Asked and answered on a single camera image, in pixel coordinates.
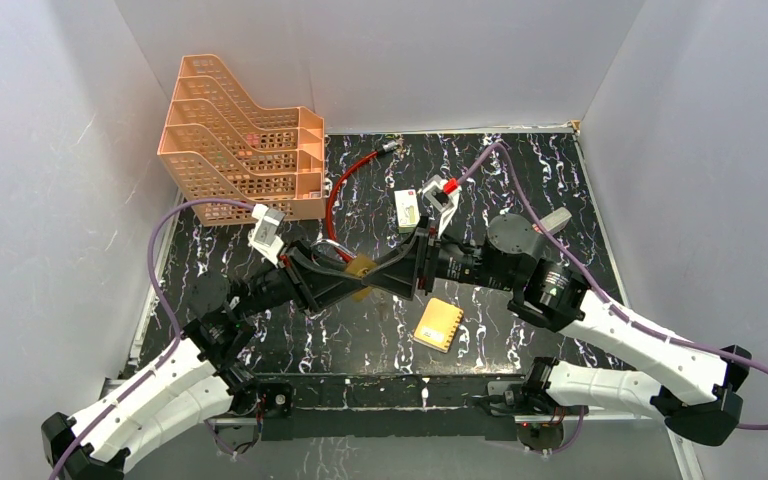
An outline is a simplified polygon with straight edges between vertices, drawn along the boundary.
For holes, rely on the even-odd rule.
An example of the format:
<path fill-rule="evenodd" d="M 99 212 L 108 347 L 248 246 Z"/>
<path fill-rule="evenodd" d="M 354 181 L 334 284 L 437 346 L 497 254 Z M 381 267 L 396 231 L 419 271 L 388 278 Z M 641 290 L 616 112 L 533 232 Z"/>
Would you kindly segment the brass padlock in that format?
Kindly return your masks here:
<path fill-rule="evenodd" d="M 334 250 L 337 257 L 329 257 L 326 254 L 327 248 Z M 356 254 L 335 240 L 327 238 L 316 240 L 312 243 L 311 250 L 312 259 L 317 265 L 328 270 L 340 270 L 343 273 L 358 278 L 364 277 L 370 270 L 376 267 L 376 263 L 370 257 L 364 254 Z"/>

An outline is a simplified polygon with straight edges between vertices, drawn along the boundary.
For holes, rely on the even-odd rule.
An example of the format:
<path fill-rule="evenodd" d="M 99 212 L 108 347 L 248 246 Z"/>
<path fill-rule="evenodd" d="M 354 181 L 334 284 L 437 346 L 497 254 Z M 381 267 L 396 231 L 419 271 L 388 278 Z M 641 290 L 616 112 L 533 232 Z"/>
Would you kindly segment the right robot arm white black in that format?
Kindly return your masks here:
<path fill-rule="evenodd" d="M 507 308 L 523 322 L 593 345 L 631 370 L 585 368 L 557 359 L 535 360 L 522 386 L 537 414 L 556 407 L 600 407 L 662 420 L 697 444 L 720 446 L 737 428 L 747 370 L 726 359 L 735 347 L 712 353 L 624 309 L 602 301 L 583 275 L 545 257 L 547 240 L 524 217 L 503 214 L 483 243 L 471 246 L 437 235 L 428 218 L 362 278 L 365 286 L 410 299 L 436 280 L 510 293 Z"/>

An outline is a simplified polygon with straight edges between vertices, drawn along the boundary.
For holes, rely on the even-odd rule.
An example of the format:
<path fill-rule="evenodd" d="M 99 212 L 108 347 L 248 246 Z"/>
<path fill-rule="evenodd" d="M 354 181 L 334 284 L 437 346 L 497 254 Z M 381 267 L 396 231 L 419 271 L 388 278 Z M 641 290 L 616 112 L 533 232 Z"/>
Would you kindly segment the red cable lock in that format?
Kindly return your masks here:
<path fill-rule="evenodd" d="M 348 167 L 334 183 L 327 198 L 326 212 L 324 217 L 325 235 L 331 243 L 337 242 L 336 227 L 334 221 L 334 205 L 345 182 L 360 168 L 369 164 L 373 160 L 377 160 L 394 153 L 398 148 L 401 147 L 401 144 L 402 142 L 400 140 L 388 140 L 384 142 L 379 148 L 363 156 L 350 167 Z"/>

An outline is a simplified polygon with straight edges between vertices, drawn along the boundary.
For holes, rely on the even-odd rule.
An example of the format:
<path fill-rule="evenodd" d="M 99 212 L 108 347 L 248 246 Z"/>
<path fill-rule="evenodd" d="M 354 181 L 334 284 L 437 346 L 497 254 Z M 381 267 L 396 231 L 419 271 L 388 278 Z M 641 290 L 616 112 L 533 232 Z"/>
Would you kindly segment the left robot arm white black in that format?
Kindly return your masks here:
<path fill-rule="evenodd" d="M 121 479 L 140 460 L 193 426 L 224 415 L 283 415 L 287 384 L 262 384 L 239 359 L 256 335 L 251 318 L 293 302 L 315 313 L 364 289 L 375 262 L 331 258 L 296 242 L 247 280 L 219 272 L 186 296 L 191 318 L 171 344 L 92 405 L 47 418 L 41 433 L 54 479 Z"/>

